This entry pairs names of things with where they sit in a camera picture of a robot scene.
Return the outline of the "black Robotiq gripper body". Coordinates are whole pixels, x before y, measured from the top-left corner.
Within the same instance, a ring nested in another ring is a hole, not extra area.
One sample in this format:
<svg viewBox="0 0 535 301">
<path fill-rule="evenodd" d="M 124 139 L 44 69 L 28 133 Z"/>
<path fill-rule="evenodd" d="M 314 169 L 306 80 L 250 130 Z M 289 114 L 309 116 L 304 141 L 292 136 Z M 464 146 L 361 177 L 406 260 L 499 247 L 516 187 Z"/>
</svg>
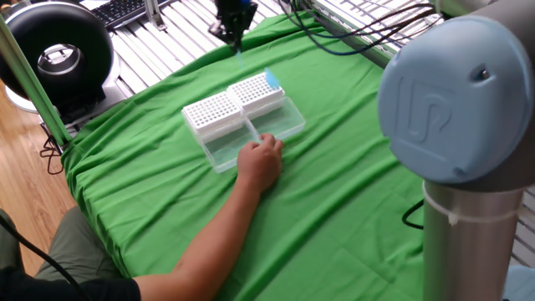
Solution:
<svg viewBox="0 0 535 301">
<path fill-rule="evenodd" d="M 248 6 L 257 6 L 252 0 L 216 0 L 217 19 L 229 29 L 238 29 L 239 14 Z"/>
</svg>

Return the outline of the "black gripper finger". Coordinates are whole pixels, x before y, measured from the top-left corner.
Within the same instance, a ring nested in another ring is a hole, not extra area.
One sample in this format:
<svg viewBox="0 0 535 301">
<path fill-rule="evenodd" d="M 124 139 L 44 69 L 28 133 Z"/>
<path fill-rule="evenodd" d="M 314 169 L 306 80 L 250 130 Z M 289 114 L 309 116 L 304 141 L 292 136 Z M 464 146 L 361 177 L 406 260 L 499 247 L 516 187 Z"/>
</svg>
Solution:
<svg viewBox="0 0 535 301">
<path fill-rule="evenodd" d="M 239 26 L 238 26 L 238 50 L 242 50 L 242 37 L 244 33 L 250 28 L 252 21 L 257 12 L 257 6 L 248 6 L 244 11 L 239 14 Z"/>
<path fill-rule="evenodd" d="M 214 37 L 224 42 L 233 53 L 241 52 L 241 33 L 234 29 L 227 28 L 221 20 L 214 22 L 208 29 Z"/>
</svg>

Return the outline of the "person's right hand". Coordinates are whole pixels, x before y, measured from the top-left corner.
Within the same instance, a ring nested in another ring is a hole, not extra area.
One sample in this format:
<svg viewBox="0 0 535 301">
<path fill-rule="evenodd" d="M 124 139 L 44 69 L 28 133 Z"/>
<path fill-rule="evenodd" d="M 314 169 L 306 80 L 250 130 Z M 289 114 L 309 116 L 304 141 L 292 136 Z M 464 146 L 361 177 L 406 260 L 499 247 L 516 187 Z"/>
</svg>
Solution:
<svg viewBox="0 0 535 301">
<path fill-rule="evenodd" d="M 266 191 L 282 171 L 283 142 L 272 134 L 260 135 L 260 142 L 248 142 L 237 157 L 237 182 L 252 191 Z"/>
</svg>

